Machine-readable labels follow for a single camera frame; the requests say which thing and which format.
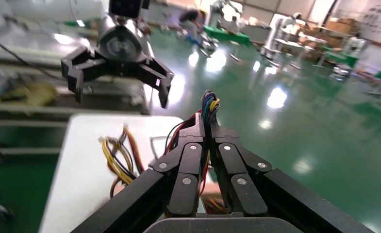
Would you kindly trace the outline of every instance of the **poster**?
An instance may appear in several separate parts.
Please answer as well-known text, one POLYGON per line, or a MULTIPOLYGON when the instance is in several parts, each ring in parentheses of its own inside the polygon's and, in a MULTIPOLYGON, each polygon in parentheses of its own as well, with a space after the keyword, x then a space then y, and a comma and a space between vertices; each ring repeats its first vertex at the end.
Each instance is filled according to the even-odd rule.
POLYGON ((381 43, 381 0, 370 0, 361 16, 362 37, 381 43))

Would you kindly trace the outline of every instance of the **white robot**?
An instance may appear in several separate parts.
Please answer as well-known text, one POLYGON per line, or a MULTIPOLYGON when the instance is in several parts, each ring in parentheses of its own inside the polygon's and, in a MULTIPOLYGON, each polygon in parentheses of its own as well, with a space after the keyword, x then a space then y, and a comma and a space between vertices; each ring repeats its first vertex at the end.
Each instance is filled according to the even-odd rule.
MULTIPOLYGON (((345 53, 350 56, 358 57, 359 54, 368 46, 368 42, 360 38, 361 34, 357 33, 354 37, 349 38, 345 47, 342 50, 342 53, 345 53)), ((353 68, 346 64, 338 64, 333 68, 332 76, 345 80, 344 78, 348 77, 353 71, 353 68)))
POLYGON ((357 33, 354 37, 351 37, 343 48, 343 53, 350 56, 357 57, 360 52, 367 46, 367 42, 360 38, 360 33, 357 33))
POLYGON ((266 40, 265 45, 261 48, 260 54, 267 57, 268 59, 273 59, 273 56, 278 51, 276 39, 284 39, 282 29, 287 28, 289 25, 295 25, 296 20, 301 19, 301 13, 295 13, 291 17, 278 18, 275 23, 275 27, 270 30, 269 37, 266 40))
POLYGON ((212 28, 217 27, 217 22, 222 18, 223 7, 226 5, 229 5, 231 8, 233 8, 236 13, 242 14, 242 12, 233 6, 230 0, 217 0, 212 5, 210 5, 210 12, 209 16, 206 18, 205 25, 208 25, 212 28))

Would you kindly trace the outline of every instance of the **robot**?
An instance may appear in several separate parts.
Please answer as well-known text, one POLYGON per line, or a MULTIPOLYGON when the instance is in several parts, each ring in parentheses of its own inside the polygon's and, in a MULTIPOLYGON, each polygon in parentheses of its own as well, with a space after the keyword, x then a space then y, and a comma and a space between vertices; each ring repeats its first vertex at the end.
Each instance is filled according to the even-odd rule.
POLYGON ((215 115, 204 124, 195 113, 175 148, 72 233, 373 233, 244 148, 215 115), (209 159, 229 214, 198 213, 209 159), (168 218, 156 221, 163 214, 168 218))
POLYGON ((275 53, 278 51, 277 48, 277 42, 276 39, 285 39, 283 38, 283 31, 282 29, 287 28, 289 25, 295 25, 296 20, 301 19, 302 14, 301 13, 295 13, 291 17, 286 18, 278 18, 275 23, 275 27, 270 30, 269 37, 266 40, 265 45, 261 48, 260 54, 265 56, 266 58, 272 60, 275 53))
POLYGON ((217 0, 212 5, 210 5, 209 17, 206 18, 205 25, 216 28, 218 25, 217 22, 222 20, 222 10, 226 5, 229 5, 231 8, 233 8, 236 13, 242 14, 235 6, 233 6, 230 0, 217 0))
MULTIPOLYGON (((224 14, 222 12, 223 7, 229 5, 232 7, 238 14, 242 14, 230 0, 217 0, 212 5, 210 5, 209 16, 206 17, 205 25, 212 28, 219 28, 222 21, 224 21, 224 14)), ((218 47, 218 40, 209 38, 207 35, 202 34, 202 43, 201 46, 203 49, 208 51, 214 51, 218 47)))
POLYGON ((109 15, 101 20, 99 41, 94 49, 80 46, 61 60, 62 76, 81 102, 84 83, 103 75, 136 78, 159 91, 160 104, 167 107, 172 71, 153 56, 149 49, 146 24, 138 20, 143 0, 111 0, 109 15))
MULTIPOLYGON (((361 38, 361 34, 356 33, 354 37, 349 38, 349 41, 343 48, 342 53, 353 57, 358 57, 360 53, 367 47, 367 45, 368 42, 361 38)), ((352 67, 346 64, 338 64, 333 68, 333 74, 331 76, 340 81, 345 81, 347 77, 350 76, 352 71, 352 67)))

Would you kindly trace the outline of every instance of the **green epoxy floor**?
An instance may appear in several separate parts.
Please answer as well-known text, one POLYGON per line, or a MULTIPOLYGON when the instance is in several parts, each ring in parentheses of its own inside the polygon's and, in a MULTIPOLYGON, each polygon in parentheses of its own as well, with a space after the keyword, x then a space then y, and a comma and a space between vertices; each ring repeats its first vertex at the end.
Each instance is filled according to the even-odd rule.
MULTIPOLYGON (((241 48, 236 63, 225 45, 206 59, 157 30, 151 43, 176 74, 169 108, 155 100, 154 115, 187 118, 200 108, 202 93, 213 90, 218 121, 237 131, 247 149, 381 233, 381 104, 363 93, 362 83, 327 79, 308 63, 303 71, 276 70, 254 47, 241 48)), ((17 215, 0 232, 37 232, 55 163, 15 159, 0 166, 1 202, 17 215)))

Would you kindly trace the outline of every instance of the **camera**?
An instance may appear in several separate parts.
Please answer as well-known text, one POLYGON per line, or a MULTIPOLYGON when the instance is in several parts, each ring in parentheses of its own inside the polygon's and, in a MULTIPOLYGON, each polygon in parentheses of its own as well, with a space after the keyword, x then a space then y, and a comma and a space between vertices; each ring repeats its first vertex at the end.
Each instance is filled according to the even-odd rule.
POLYGON ((116 16, 137 18, 141 9, 148 9, 150 0, 110 0, 109 12, 116 16))

